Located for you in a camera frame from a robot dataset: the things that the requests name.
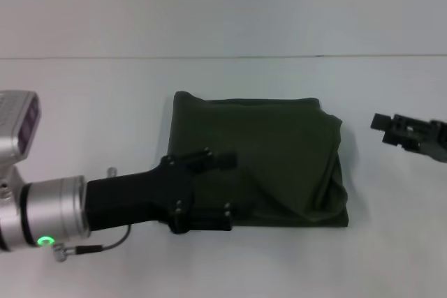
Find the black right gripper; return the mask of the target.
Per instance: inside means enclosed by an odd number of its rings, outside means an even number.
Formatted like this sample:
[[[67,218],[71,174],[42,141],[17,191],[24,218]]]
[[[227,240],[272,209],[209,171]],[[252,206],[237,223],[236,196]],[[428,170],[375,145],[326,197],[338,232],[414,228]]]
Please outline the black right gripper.
[[[395,114],[375,114],[371,129],[385,132],[382,142],[446,163],[446,122],[422,121]],[[419,141],[404,135],[419,134]]]

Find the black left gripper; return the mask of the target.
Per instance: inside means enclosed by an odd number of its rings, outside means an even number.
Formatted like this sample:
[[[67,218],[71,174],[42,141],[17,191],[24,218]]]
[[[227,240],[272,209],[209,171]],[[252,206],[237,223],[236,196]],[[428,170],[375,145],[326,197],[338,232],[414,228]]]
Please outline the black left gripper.
[[[175,234],[231,231],[233,208],[192,208],[195,174],[237,167],[233,151],[202,149],[186,160],[165,157],[152,170],[87,182],[85,216],[91,231],[158,221]]]

